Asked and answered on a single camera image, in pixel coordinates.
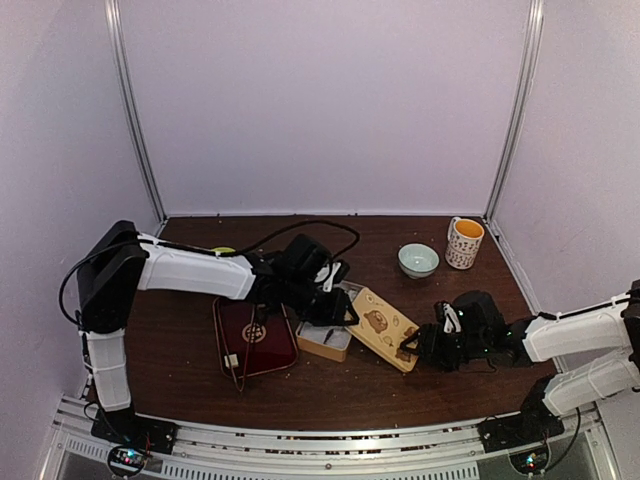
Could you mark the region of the red lacquer tray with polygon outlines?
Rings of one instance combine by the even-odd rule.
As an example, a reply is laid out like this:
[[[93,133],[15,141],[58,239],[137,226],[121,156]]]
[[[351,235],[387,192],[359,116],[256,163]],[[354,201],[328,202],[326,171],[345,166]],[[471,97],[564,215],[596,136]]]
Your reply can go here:
[[[250,354],[247,378],[260,376],[293,366],[298,360],[299,352],[287,312],[283,306],[275,309],[254,305],[252,303],[216,298],[212,304],[214,330],[218,348],[218,358],[222,373],[231,378],[229,368],[225,366],[225,348],[223,344],[223,327],[221,326],[221,309],[228,303],[240,302],[253,305],[255,317],[259,317],[263,337],[256,342]]]

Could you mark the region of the right aluminium frame post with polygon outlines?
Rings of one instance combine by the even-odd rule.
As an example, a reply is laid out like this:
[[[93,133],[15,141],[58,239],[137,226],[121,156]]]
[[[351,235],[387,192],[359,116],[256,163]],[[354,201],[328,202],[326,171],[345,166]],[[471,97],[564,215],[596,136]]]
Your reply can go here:
[[[496,176],[483,216],[487,224],[491,224],[496,217],[509,170],[515,158],[517,144],[524,124],[526,106],[536,74],[543,29],[544,1],[531,0],[529,2],[529,13],[513,105]]]

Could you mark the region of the right circuit board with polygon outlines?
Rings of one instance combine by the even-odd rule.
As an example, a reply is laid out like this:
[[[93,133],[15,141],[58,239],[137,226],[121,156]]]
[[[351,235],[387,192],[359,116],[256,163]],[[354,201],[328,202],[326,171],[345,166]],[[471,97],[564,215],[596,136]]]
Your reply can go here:
[[[543,450],[518,452],[509,456],[512,468],[523,475],[536,475],[549,464],[550,454]]]

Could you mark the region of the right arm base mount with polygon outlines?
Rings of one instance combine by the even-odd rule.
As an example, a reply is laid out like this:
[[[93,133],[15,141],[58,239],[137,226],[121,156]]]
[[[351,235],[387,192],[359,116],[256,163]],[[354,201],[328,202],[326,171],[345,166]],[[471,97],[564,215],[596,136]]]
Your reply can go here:
[[[551,379],[549,375],[535,382],[517,414],[491,417],[479,423],[477,429],[486,453],[542,442],[564,432],[561,419],[543,403]]]

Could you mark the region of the front aluminium rail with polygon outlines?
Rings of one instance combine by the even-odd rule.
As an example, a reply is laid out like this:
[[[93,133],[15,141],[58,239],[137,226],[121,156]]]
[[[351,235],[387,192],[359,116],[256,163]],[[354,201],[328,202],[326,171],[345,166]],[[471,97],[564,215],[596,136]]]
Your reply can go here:
[[[180,421],[173,450],[153,453],[138,479],[526,479],[526,453],[548,452],[543,479],[619,479],[596,407],[556,437],[489,451],[480,420],[364,431],[292,431]]]

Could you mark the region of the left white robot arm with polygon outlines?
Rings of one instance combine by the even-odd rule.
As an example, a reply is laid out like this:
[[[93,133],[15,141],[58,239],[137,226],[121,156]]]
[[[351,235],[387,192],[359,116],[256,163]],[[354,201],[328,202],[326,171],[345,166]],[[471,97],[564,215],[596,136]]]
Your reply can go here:
[[[161,240],[116,222],[76,267],[79,312],[106,429],[123,444],[137,442],[144,424],[129,409],[124,336],[140,291],[177,291],[285,306],[314,326],[358,323],[339,287],[349,267],[321,243],[297,235],[284,249],[261,254],[250,246],[233,252]]]

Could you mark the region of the left aluminium frame post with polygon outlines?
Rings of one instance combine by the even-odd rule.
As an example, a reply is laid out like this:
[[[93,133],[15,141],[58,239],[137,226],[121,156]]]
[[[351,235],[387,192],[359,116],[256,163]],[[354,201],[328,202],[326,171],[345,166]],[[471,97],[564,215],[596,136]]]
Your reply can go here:
[[[158,183],[151,165],[142,122],[135,98],[133,82],[127,57],[120,2],[104,1],[106,26],[109,33],[119,89],[122,97],[126,125],[131,137],[134,155],[142,182],[157,222],[164,225],[168,220]]]

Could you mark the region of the metal tongs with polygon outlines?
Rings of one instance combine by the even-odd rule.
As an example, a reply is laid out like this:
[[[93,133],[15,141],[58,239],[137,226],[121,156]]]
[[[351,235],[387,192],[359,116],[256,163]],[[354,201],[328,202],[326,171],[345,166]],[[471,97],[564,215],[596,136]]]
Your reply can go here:
[[[229,371],[240,395],[246,385],[250,354],[263,337],[261,320],[255,317],[255,310],[253,305],[240,302],[228,303],[221,309],[225,354],[236,354],[239,361],[239,366]]]

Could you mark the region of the circuit board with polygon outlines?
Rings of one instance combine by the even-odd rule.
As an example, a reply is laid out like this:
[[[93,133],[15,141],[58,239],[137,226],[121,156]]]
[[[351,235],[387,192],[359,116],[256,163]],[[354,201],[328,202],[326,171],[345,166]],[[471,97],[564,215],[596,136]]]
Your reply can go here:
[[[148,457],[130,447],[113,447],[107,455],[107,466],[116,475],[131,476],[139,474],[145,467]]]
[[[509,456],[512,468],[523,475],[536,475],[549,464],[550,454],[543,450],[518,452]]]

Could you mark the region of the pale blue ceramic bowl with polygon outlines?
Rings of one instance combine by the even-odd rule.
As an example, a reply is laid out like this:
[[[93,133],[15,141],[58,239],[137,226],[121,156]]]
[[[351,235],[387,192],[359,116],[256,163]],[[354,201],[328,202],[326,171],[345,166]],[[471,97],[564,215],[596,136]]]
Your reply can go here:
[[[397,258],[400,269],[411,279],[423,279],[431,276],[440,264],[437,252],[420,243],[402,246],[398,251]]]

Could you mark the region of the tin box with paper cups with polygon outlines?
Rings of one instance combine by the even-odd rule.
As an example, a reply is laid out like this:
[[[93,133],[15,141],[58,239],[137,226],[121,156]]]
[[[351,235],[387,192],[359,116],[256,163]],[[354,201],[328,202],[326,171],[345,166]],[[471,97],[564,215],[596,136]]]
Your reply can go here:
[[[344,302],[349,299],[349,290],[360,290],[363,285],[342,281],[334,286],[331,292],[324,292],[318,305],[312,306],[310,312],[305,312],[298,318],[295,338],[298,348],[306,353],[342,363],[346,360],[352,335],[347,327],[342,325],[342,309]],[[314,317],[334,317],[340,319],[340,326],[335,328],[318,328],[309,323]]]

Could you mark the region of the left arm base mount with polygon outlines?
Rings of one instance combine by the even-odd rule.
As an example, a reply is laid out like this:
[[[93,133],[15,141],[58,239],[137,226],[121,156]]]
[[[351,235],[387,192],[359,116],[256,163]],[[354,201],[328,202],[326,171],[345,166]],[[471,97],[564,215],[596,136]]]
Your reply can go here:
[[[177,430],[175,423],[140,416],[130,406],[111,412],[99,409],[91,435],[141,451],[169,455],[173,452]]]

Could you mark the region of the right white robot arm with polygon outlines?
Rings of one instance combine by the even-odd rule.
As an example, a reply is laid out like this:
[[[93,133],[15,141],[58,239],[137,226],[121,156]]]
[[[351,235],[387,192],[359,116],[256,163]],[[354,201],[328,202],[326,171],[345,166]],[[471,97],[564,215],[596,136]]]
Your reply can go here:
[[[509,431],[530,442],[550,434],[563,415],[639,386],[639,284],[598,304],[562,313],[539,312],[507,323],[493,297],[473,290],[434,306],[436,320],[412,331],[402,353],[442,371],[485,359],[509,368],[600,350],[602,356],[537,380]]]

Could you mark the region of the bear printed tin lid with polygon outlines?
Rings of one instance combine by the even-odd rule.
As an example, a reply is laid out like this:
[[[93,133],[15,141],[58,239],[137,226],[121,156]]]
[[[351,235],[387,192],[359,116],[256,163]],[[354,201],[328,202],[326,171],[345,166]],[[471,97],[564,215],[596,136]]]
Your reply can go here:
[[[349,290],[359,321],[347,330],[363,345],[402,373],[413,370],[418,357],[400,348],[419,326],[369,288]]]

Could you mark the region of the left circuit board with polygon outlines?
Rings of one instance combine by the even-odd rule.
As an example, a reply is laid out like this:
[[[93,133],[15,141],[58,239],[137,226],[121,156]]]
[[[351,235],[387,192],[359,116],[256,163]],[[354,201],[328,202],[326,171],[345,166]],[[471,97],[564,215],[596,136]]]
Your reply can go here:
[[[131,476],[139,474],[145,467],[148,457],[130,447],[113,447],[107,455],[107,466],[116,475]]]

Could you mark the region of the aluminium frame post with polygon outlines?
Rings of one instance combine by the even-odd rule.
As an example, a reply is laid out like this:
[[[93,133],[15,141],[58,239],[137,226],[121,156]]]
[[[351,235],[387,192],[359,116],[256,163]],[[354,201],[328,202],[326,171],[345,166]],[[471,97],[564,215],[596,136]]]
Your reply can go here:
[[[496,217],[509,170],[515,158],[517,144],[524,124],[526,106],[536,74],[543,29],[544,1],[531,0],[529,2],[529,13],[513,105],[496,176],[483,216],[487,224],[491,224]]]
[[[120,2],[104,1],[106,26],[109,33],[119,89],[122,97],[126,125],[131,137],[134,155],[142,182],[157,222],[164,225],[168,220],[158,183],[151,165],[142,122],[135,98],[133,82],[127,57]]]

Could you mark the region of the patterned mug orange inside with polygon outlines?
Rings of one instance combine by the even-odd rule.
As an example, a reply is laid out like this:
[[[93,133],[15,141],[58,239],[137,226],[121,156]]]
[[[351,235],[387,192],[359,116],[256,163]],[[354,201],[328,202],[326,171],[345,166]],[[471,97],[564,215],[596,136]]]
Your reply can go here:
[[[447,231],[447,264],[457,270],[470,269],[474,265],[484,235],[485,229],[477,221],[452,217]]]

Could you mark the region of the lime green bowl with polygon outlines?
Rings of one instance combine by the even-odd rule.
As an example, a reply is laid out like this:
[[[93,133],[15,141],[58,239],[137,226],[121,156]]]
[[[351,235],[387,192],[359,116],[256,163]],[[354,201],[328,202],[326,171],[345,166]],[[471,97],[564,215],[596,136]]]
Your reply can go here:
[[[212,248],[211,252],[213,252],[216,255],[222,255],[222,254],[227,254],[227,253],[235,253],[236,250],[234,248],[228,247],[228,246],[218,246],[218,247]]]

